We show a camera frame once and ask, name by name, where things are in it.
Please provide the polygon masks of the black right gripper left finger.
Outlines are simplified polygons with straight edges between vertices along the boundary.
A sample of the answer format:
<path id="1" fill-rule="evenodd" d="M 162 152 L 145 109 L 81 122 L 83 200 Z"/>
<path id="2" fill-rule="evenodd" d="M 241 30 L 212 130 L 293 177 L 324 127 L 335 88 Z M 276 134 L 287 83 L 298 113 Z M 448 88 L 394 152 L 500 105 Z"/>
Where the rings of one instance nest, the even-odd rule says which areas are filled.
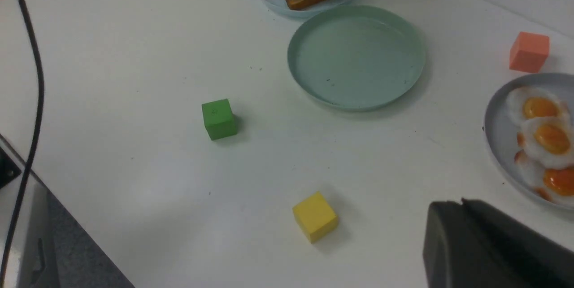
<path id="1" fill-rule="evenodd" d="M 429 204 L 423 262 L 430 288 L 535 288 L 536 263 L 515 218 L 484 201 Z"/>

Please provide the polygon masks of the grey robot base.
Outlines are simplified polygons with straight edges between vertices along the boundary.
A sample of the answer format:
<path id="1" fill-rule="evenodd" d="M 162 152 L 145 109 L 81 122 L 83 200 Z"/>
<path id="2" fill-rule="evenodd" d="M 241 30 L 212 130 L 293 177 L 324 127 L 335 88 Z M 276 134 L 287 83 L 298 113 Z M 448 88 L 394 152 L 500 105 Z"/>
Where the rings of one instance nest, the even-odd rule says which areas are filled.
<path id="1" fill-rule="evenodd" d="M 6 288 L 131 288 L 47 188 L 30 176 L 10 245 Z"/>

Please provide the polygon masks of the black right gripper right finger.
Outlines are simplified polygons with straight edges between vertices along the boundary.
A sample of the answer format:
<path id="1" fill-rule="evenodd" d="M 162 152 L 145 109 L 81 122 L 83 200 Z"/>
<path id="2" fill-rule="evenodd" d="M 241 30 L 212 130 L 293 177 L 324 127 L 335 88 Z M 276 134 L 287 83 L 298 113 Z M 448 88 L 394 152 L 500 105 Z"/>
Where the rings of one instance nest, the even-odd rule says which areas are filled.
<path id="1" fill-rule="evenodd" d="M 532 288 L 573 286 L 572 250 L 484 201 L 462 199 L 462 206 L 512 275 Z"/>

